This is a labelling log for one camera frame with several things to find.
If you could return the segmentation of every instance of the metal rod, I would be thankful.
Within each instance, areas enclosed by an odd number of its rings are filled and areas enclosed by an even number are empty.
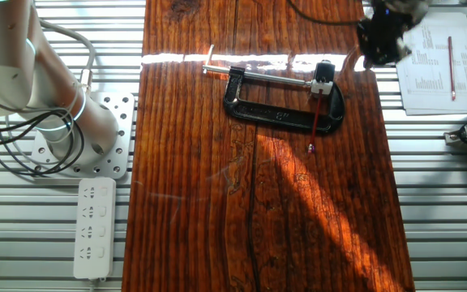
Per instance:
[[[204,71],[212,71],[212,72],[221,73],[221,74],[229,74],[230,72],[229,68],[210,66],[210,65],[203,65],[203,69]],[[305,81],[305,80],[300,80],[300,79],[292,79],[292,78],[252,73],[252,72],[244,72],[244,76],[250,79],[272,81],[272,82],[278,82],[282,84],[291,84],[291,85],[309,86],[309,87],[311,86],[311,81]]]
[[[207,57],[207,62],[205,63],[205,66],[208,66],[210,63],[210,60],[212,60],[212,52],[214,51],[214,45],[210,45],[210,50],[208,51],[208,57]],[[207,74],[207,69],[203,70],[203,74]]]

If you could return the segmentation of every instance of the white power strip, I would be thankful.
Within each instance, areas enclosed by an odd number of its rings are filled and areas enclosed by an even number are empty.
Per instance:
[[[77,279],[107,277],[113,271],[115,198],[111,178],[80,181],[73,264]]]

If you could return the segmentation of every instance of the bolt hole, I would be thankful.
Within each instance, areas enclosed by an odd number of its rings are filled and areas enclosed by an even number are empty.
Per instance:
[[[98,155],[104,155],[104,149],[97,144],[97,143],[91,143],[91,148],[93,148],[93,151],[98,154]]]

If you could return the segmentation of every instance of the red pen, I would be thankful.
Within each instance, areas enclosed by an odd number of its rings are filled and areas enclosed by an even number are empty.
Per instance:
[[[450,53],[450,78],[452,79],[452,101],[455,100],[455,82],[453,81],[453,48],[452,48],[452,37],[448,38],[448,51]]]

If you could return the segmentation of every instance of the wooden board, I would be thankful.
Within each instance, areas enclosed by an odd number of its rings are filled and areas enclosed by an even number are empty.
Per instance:
[[[362,16],[353,0],[296,3],[317,18]],[[313,24],[285,0],[151,0],[146,11],[122,290],[413,291],[374,75],[336,76],[345,121],[308,156],[308,134],[228,116],[227,76],[201,69],[214,44],[226,66],[311,79],[296,58],[345,56],[355,28]],[[242,94],[313,108],[299,88]]]

